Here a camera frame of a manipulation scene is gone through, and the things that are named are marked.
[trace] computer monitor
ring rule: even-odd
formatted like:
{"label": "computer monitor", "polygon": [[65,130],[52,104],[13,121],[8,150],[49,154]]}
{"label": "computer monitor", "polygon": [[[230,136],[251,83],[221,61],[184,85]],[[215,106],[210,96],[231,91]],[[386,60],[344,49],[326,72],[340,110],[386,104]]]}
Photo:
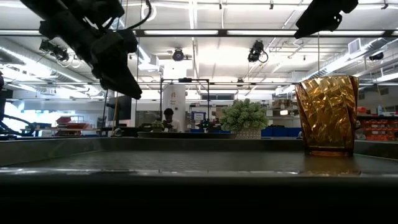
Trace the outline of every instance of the computer monitor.
{"label": "computer monitor", "polygon": [[[113,121],[115,105],[116,105],[116,98],[110,98],[109,103],[107,103],[108,121]],[[131,119],[131,97],[129,96],[118,97],[118,111],[119,111],[119,120]]]}

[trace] textured glass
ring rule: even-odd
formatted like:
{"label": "textured glass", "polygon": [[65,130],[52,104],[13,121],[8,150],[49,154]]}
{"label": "textured glass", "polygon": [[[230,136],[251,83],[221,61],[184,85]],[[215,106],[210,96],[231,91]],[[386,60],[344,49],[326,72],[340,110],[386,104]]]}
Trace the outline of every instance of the textured glass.
{"label": "textured glass", "polygon": [[306,151],[326,156],[353,153],[359,79],[332,76],[296,84]]}

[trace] gray table surface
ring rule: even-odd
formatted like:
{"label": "gray table surface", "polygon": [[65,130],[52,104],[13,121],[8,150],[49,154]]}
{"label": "gray table surface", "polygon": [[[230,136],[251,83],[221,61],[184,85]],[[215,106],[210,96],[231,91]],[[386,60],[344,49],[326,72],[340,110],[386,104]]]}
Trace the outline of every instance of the gray table surface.
{"label": "gray table surface", "polygon": [[398,174],[398,161],[355,155],[308,157],[302,152],[96,151],[9,167],[164,171],[284,171]]}

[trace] green succulent plant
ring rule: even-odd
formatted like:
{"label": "green succulent plant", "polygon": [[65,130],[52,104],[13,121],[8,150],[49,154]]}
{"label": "green succulent plant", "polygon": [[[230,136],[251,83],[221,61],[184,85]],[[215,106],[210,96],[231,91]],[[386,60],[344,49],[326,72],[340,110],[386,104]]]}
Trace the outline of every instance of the green succulent plant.
{"label": "green succulent plant", "polygon": [[251,103],[250,99],[235,100],[232,106],[223,108],[220,119],[223,131],[239,132],[244,128],[264,129],[268,125],[266,109],[260,103]]}
{"label": "green succulent plant", "polygon": [[159,129],[159,128],[161,128],[161,129],[163,129],[164,128],[164,126],[163,126],[163,123],[161,122],[161,121],[154,121],[154,122],[152,122],[152,128],[156,128],[156,129]]}

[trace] black hair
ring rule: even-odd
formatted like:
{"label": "black hair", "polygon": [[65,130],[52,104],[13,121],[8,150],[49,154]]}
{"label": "black hair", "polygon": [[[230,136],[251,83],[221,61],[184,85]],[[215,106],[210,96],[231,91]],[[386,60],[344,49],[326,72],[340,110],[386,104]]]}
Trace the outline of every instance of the black hair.
{"label": "black hair", "polygon": [[173,115],[174,111],[171,108],[167,108],[166,110],[164,110],[163,114],[164,115]]}

